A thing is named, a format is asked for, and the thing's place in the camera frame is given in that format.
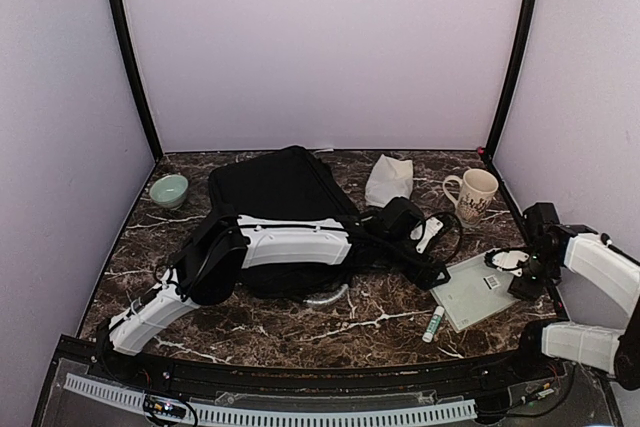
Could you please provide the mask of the grey shrink-wrapped notebook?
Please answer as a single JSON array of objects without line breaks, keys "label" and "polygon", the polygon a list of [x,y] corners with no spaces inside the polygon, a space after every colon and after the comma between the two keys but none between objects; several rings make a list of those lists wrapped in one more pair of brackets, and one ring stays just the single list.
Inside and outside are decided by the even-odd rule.
[{"label": "grey shrink-wrapped notebook", "polygon": [[450,280],[431,289],[437,304],[456,333],[512,306],[508,293],[515,276],[488,267],[480,254],[448,269]]}]

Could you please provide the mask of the black student backpack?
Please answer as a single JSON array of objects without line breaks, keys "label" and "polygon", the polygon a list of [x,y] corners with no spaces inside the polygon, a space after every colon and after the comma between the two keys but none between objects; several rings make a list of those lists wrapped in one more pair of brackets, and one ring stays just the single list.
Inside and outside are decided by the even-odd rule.
[{"label": "black student backpack", "polygon": [[[359,210],[336,183],[330,167],[300,146],[225,165],[208,178],[211,205],[277,221],[358,217]],[[239,283],[261,299],[303,302],[338,294],[354,276],[351,267],[273,264],[244,269]]]}]

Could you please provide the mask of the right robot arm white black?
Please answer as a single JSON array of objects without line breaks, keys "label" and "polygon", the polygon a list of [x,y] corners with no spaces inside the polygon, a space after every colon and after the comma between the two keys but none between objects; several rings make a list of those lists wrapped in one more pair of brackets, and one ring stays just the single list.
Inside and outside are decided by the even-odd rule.
[{"label": "right robot arm white black", "polygon": [[624,329],[588,326],[561,319],[528,323],[510,360],[521,381],[534,379],[553,358],[586,365],[612,376],[626,390],[639,388],[639,261],[606,233],[560,221],[555,206],[538,202],[523,213],[529,245],[494,249],[487,267],[508,273],[508,293],[536,300],[561,280],[566,269],[589,281],[628,316]]}]

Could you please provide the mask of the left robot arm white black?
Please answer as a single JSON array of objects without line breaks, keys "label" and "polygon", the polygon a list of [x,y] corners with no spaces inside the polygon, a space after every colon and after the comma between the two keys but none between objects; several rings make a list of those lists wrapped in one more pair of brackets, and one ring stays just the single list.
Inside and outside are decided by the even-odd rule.
[{"label": "left robot arm white black", "polygon": [[99,325],[101,364],[120,383],[134,382],[141,374],[136,355],[152,337],[192,311],[224,303],[238,283],[258,297],[306,301],[389,260],[423,291],[443,285],[451,276],[446,261],[428,252],[440,234],[429,221],[404,197],[360,216],[316,220],[260,219],[222,205],[145,294]]}]

